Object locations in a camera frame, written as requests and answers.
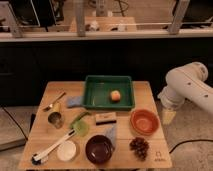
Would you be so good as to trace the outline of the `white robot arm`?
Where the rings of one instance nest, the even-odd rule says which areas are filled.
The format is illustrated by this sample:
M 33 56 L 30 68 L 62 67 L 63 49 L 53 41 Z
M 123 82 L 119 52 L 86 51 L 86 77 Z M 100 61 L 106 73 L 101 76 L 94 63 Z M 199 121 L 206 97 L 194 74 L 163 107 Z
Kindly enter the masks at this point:
M 188 99 L 197 106 L 213 114 L 213 87 L 205 83 L 207 67 L 200 62 L 192 62 L 171 69 L 165 77 L 167 85 L 158 94 L 163 106 L 162 123 L 168 125 L 177 110 Z

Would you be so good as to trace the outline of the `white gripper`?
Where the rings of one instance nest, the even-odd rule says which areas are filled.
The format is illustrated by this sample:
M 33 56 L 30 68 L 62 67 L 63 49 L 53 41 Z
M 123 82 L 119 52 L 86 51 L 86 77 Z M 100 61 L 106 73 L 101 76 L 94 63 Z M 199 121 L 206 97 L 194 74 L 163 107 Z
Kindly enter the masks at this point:
M 158 94 L 158 99 L 167 108 L 162 110 L 162 122 L 164 125 L 169 125 L 176 115 L 174 110 L 179 109 L 184 104 L 185 98 L 172 88 L 164 87 Z

